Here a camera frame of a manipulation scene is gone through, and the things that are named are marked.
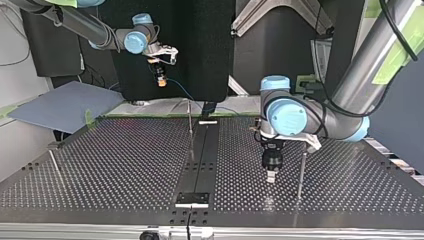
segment white wall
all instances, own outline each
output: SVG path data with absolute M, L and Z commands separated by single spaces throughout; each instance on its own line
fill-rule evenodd
M 24 32 L 20 21 L 9 10 L 4 11 Z M 12 29 L 2 14 L 0 12 L 0 65 L 18 61 L 28 51 L 27 41 Z M 0 66 L 0 109 L 35 98 L 48 90 L 46 79 L 37 77 L 31 56 L 18 65 Z M 40 156 L 52 141 L 51 130 L 8 118 L 0 119 L 0 181 Z

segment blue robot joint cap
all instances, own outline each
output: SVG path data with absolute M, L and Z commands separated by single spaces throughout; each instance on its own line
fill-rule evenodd
M 277 89 L 290 89 L 290 79 L 285 76 L 273 75 L 262 79 L 261 91 L 277 90 Z
M 308 122 L 306 109 L 291 99 L 273 101 L 266 112 L 272 128 L 284 136 L 295 136 L 301 133 Z
M 150 14 L 148 14 L 148 13 L 137 14 L 132 18 L 132 20 L 133 20 L 134 25 L 153 24 L 152 17 L 150 17 Z

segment green tape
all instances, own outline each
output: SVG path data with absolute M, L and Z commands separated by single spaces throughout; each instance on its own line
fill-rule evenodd
M 7 118 L 7 115 L 11 113 L 13 110 L 15 110 L 16 108 L 18 108 L 17 105 L 0 108 L 0 119 Z
M 90 109 L 85 110 L 85 124 L 89 129 L 96 127 L 96 120 L 93 118 L 93 114 Z
M 302 82 L 310 82 L 310 83 L 314 83 L 316 82 L 316 77 L 314 74 L 310 74 L 310 75 L 298 75 L 297 76 L 297 81 L 296 81 L 296 93 L 313 93 L 313 91 L 310 92 L 305 92 L 306 89 L 304 87 L 300 86 L 300 83 Z
M 412 50 L 419 53 L 424 49 L 424 6 L 419 6 L 412 14 L 408 23 L 402 30 L 405 39 Z M 373 84 L 387 85 L 402 66 L 411 60 L 408 53 L 397 40 L 390 49 L 387 58 L 372 81 Z
M 53 3 L 60 6 L 71 6 L 76 8 L 77 7 L 77 0 L 46 0 L 46 2 Z
M 367 10 L 365 11 L 365 18 L 377 18 L 380 12 L 380 2 L 378 0 L 369 0 Z

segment black cable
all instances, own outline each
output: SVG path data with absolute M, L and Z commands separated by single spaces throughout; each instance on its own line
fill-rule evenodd
M 400 44 L 402 44 L 402 47 L 409 54 L 409 56 L 411 56 L 412 60 L 414 60 L 415 62 L 418 61 L 418 57 L 415 54 L 414 50 L 412 50 L 408 41 L 406 41 L 402 32 L 399 30 L 395 21 L 393 20 L 393 17 L 389 12 L 389 9 L 387 7 L 385 0 L 380 0 L 380 7 L 381 7 L 381 11 L 383 12 L 384 16 L 386 17 L 387 22 L 389 23 L 390 27 L 392 28 L 393 32 L 395 33 L 396 37 L 398 38 Z
M 192 208 L 190 208 L 190 213 L 188 214 L 187 225 L 186 225 L 187 240 L 191 240 L 191 233 L 190 233 L 191 210 Z
M 317 31 L 317 28 L 318 28 L 318 19 L 319 19 L 319 15 L 320 15 L 320 13 L 321 13 L 321 8 L 322 8 L 322 6 L 320 5 L 320 8 L 319 8 L 319 10 L 318 10 L 318 16 L 317 16 L 317 21 L 316 21 L 316 24 L 315 24 L 315 32 Z M 326 107 L 328 107 L 328 108 L 330 108 L 330 109 L 332 109 L 332 110 L 334 110 L 335 112 L 338 112 L 338 113 L 340 113 L 340 114 L 342 114 L 342 115 L 344 115 L 344 116 L 348 116 L 348 117 L 353 117 L 353 118 L 363 118 L 363 117 L 367 117 L 367 116 L 370 116 L 371 114 L 373 114 L 374 112 L 376 112 L 379 108 L 380 108 L 380 106 L 382 105 L 382 103 L 384 102 L 384 99 L 386 98 L 386 96 L 387 96 L 387 93 L 388 93 L 388 91 L 389 91 L 389 89 L 390 89 L 390 86 L 392 85 L 392 83 L 394 82 L 394 78 L 396 78 L 396 76 L 397 76 L 397 74 L 400 72 L 400 70 L 402 69 L 402 67 L 400 67 L 399 69 L 398 69 L 398 71 L 396 72 L 396 74 L 395 74 L 395 76 L 393 76 L 393 79 L 389 82 L 389 84 L 386 86 L 386 88 L 384 89 L 384 92 L 383 92 L 383 95 L 381 96 L 381 98 L 380 98 L 380 100 L 378 101 L 378 103 L 377 103 L 377 105 L 375 105 L 375 107 L 374 107 L 374 109 L 373 110 L 371 110 L 371 111 L 369 111 L 368 113 L 364 113 L 364 114 L 359 114 L 359 113 L 353 113 L 353 112 L 349 112 L 349 111 L 347 111 L 347 110 L 345 110 L 345 109 L 343 109 L 343 108 L 341 108 L 340 106 L 338 106 L 333 100 L 332 100 L 332 98 L 330 97 L 330 95 L 328 94 L 328 91 L 327 91 L 327 88 L 325 87 L 325 84 L 324 84 L 324 82 L 322 81 L 322 79 L 321 79 L 321 70 L 320 70 L 320 68 L 319 68 L 319 65 L 318 65 L 318 51 L 317 51 L 317 47 L 316 47 L 316 40 L 317 40 L 317 35 L 315 36 L 315 39 L 314 39 L 314 49 L 315 49 L 315 54 L 314 54 L 314 58 L 315 58 L 315 64 L 316 64 L 316 68 L 317 68 L 317 71 L 318 71 L 318 82 L 322 85 L 322 88 L 323 88 L 323 91 L 324 91 L 324 94 L 325 94 L 325 98 L 327 99 L 327 101 L 330 103 L 330 105 L 328 105 L 328 104 L 325 104 L 325 103 L 323 103 L 322 101 L 319 101 L 319 100 L 317 100 L 317 99 L 315 99 L 315 98 L 313 98 L 313 97 L 311 97 L 311 96 L 308 96 L 308 95 L 305 95 L 305 97 L 306 98 L 309 98 L 309 99 L 312 99 L 312 100 L 315 100 L 316 102 L 319 102 L 321 105 L 323 105 L 323 106 L 326 106 Z
M 85 68 L 87 69 L 88 72 L 90 72 L 91 76 L 93 76 L 93 72 L 102 80 L 102 82 L 99 82 L 99 85 L 102 84 L 103 88 L 106 88 L 106 80 L 104 79 L 104 77 L 96 70 L 94 69 L 92 66 L 88 65 L 87 63 L 85 63 Z

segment cable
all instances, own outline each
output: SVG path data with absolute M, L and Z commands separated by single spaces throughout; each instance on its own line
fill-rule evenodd
M 7 16 L 6 12 L 2 9 L 2 7 L 5 7 L 6 9 L 12 11 L 12 13 L 16 16 L 16 18 L 19 19 L 19 21 L 21 23 L 23 23 L 23 20 L 21 18 L 21 16 L 19 15 L 18 11 L 16 11 L 13 7 L 7 5 L 7 4 L 3 4 L 0 5 L 0 11 L 3 13 L 3 17 L 6 19 L 6 21 L 9 23 L 10 26 L 12 26 L 12 28 L 19 34 L 21 35 L 24 39 L 27 39 L 27 37 L 25 36 L 24 33 L 21 32 L 21 30 L 19 30 L 19 28 L 13 23 L 13 21 L 9 18 L 9 16 Z
M 92 77 L 91 84 L 93 84 L 93 75 L 94 75 L 93 72 L 94 72 L 102 80 L 102 83 L 99 82 L 99 84 L 102 84 L 103 88 L 106 88 L 106 80 L 96 69 L 94 69 L 92 66 L 88 65 L 87 63 L 85 64 L 85 68 L 91 74 L 91 77 Z
M 92 18 L 94 18 L 100 25 L 103 26 L 104 30 L 106 31 L 107 35 L 106 35 L 106 40 L 102 43 L 102 44 L 96 44 L 97 47 L 99 48 L 105 48 L 107 46 L 109 46 L 112 41 L 115 43 L 116 46 L 116 51 L 118 53 L 121 52 L 121 44 L 119 42 L 118 36 L 116 35 L 115 30 L 113 30 L 109 25 L 107 25 L 106 23 L 102 22 L 100 19 L 98 19 L 97 17 L 90 15 Z
M 203 109 L 203 107 L 198 102 L 196 102 L 194 100 L 194 97 L 183 87 L 183 85 L 181 85 L 181 83 L 175 81 L 174 79 L 170 79 L 170 78 L 168 78 L 168 81 L 177 84 L 181 88 L 181 90 L 183 90 L 184 93 L 190 98 L 190 100 L 192 100 L 200 109 Z M 211 109 L 205 109 L 203 111 L 210 112 L 210 111 L 214 111 L 215 109 L 224 109 L 224 110 L 235 113 L 237 116 L 240 116 L 240 114 L 238 112 L 234 111 L 233 109 L 226 108 L 226 107 L 216 107 L 216 108 L 211 108 Z
M 21 60 L 18 60 L 18 61 L 16 61 L 16 62 L 0 64 L 0 67 L 13 66 L 13 65 L 17 65 L 17 64 L 19 64 L 19 63 L 23 63 L 23 62 L 25 62 L 25 61 L 29 58 L 29 56 L 30 56 L 30 55 L 31 55 L 31 51 L 30 51 L 30 49 L 28 48 L 27 54 L 26 54 L 26 56 L 25 56 L 24 58 L 22 58 Z
M 21 21 L 21 23 L 22 23 L 22 18 L 19 16 L 19 13 L 15 10 L 15 9 L 13 9 L 12 7 L 10 7 L 9 5 L 7 5 L 7 4 L 3 4 L 3 5 L 0 5 L 0 10 L 1 10 L 1 12 L 3 13 L 3 16 L 6 18 L 6 21 L 8 21 L 8 23 L 12 26 L 12 28 L 21 36 L 21 37 L 23 37 L 24 39 L 27 39 L 26 38 L 26 36 L 25 36 L 25 34 L 23 34 L 19 29 L 18 29 L 18 27 L 12 22 L 12 20 L 7 16 L 7 14 L 6 14 L 6 12 L 4 12 L 3 11 L 3 9 L 1 9 L 2 7 L 5 7 L 5 8 L 7 8 L 7 9 L 9 9 L 9 10 L 11 10 L 15 15 L 16 15 L 16 17 L 17 18 L 19 18 L 19 20 Z M 13 65 L 17 65 L 17 64 L 20 64 L 20 63 L 22 63 L 22 62 L 25 62 L 29 57 L 30 57 L 30 55 L 31 55 L 31 50 L 30 50 L 30 47 L 29 47 L 29 44 L 28 44 L 28 51 L 27 51 L 27 53 L 26 53 L 26 55 L 25 55 L 25 57 L 24 58 L 22 58 L 21 60 L 18 60 L 18 61 L 15 61 L 15 62 L 11 62 L 11 63 L 4 63 L 4 64 L 0 64 L 0 67 L 7 67 L 7 66 L 13 66 Z
M 188 214 L 188 218 L 187 218 L 187 225 L 186 225 L 187 240 L 191 240 L 190 220 L 191 220 L 191 210 L 192 209 L 193 209 L 193 207 L 190 208 L 190 213 Z
M 109 90 L 111 90 L 112 88 L 114 88 L 115 86 L 119 85 L 119 82 L 113 84 L 112 86 L 109 87 Z
M 397 27 L 395 21 L 393 20 L 392 15 L 389 12 L 389 9 L 387 7 L 385 0 L 380 0 L 380 7 L 381 11 L 383 12 L 384 16 L 386 17 L 387 22 L 389 23 L 390 27 L 392 28 L 394 34 L 398 38 L 400 44 L 405 49 L 405 51 L 411 56 L 412 60 L 414 62 L 418 61 L 418 57 L 415 54 L 414 50 L 412 50 L 411 46 L 409 45 L 408 41 L 406 41 L 405 37 L 403 36 L 402 32 Z
M 315 23 L 315 32 L 317 31 L 317 28 L 318 28 L 318 19 L 319 19 L 319 15 L 320 15 L 320 13 L 321 13 L 321 9 L 322 9 L 322 6 L 320 5 L 320 8 L 319 8 L 319 10 L 318 10 L 318 16 L 317 16 L 317 21 L 316 21 L 316 23 Z M 377 105 L 375 105 L 375 107 L 374 107 L 374 109 L 373 110 L 371 110 L 371 111 L 369 111 L 368 113 L 364 113 L 364 114 L 358 114 L 358 113 L 353 113 L 353 112 L 349 112 L 349 111 L 347 111 L 347 110 L 345 110 L 345 109 L 343 109 L 343 108 L 341 108 L 340 106 L 338 106 L 333 100 L 332 100 L 332 98 L 330 97 L 330 95 L 328 94 L 328 91 L 327 91 L 327 88 L 325 87 L 325 84 L 324 84 L 324 82 L 322 81 L 322 78 L 321 78 L 321 70 L 320 70 L 320 68 L 319 68 L 319 65 L 318 65 L 318 51 L 317 51 L 317 46 L 316 46 L 316 40 L 317 40 L 317 34 L 316 34 L 316 36 L 315 36 L 315 39 L 314 39 L 314 49 L 315 49 L 315 53 L 314 53 L 314 58 L 315 58 L 315 64 L 316 64 L 316 68 L 317 68 L 317 71 L 318 71 L 318 82 L 322 85 L 322 88 L 323 88 L 323 91 L 324 91 L 324 94 L 325 94 L 325 98 L 327 99 L 327 101 L 330 103 L 330 105 L 328 105 L 328 104 L 325 104 L 325 103 L 323 103 L 323 102 L 321 102 L 321 101 L 319 101 L 319 100 L 317 100 L 317 99 L 315 99 L 315 98 L 313 98 L 313 97 L 311 97 L 311 96 L 308 96 L 308 95 L 305 95 L 305 97 L 306 98 L 309 98 L 309 99 L 312 99 L 312 100 L 314 100 L 314 101 L 316 101 L 316 102 L 319 102 L 321 105 L 323 105 L 323 106 L 326 106 L 326 107 L 328 107 L 328 108 L 330 108 L 330 109 L 332 109 L 332 110 L 334 110 L 335 112 L 338 112 L 338 113 L 340 113 L 340 114 L 342 114 L 342 115 L 344 115 L 344 116 L 348 116 L 348 117 L 353 117 L 353 118 L 364 118 L 364 117 L 367 117 L 367 116 L 370 116 L 371 114 L 373 114 L 374 112 L 376 112 L 379 108 L 380 108 L 380 106 L 382 105 L 382 103 L 384 102 L 384 99 L 386 98 L 386 96 L 387 96 L 387 93 L 388 93 L 388 91 L 389 91 L 389 89 L 390 89 L 390 86 L 392 85 L 392 83 L 394 82 L 394 78 L 397 76 L 397 74 L 400 72 L 400 70 L 402 69 L 402 67 L 401 68 L 399 68 L 398 69 L 398 71 L 396 72 L 396 74 L 395 74 L 395 76 L 393 77 L 393 79 L 389 82 L 389 84 L 386 86 L 386 88 L 384 89 L 384 92 L 383 92 L 383 95 L 381 96 L 381 98 L 380 98 L 380 100 L 378 101 L 378 103 L 377 103 Z

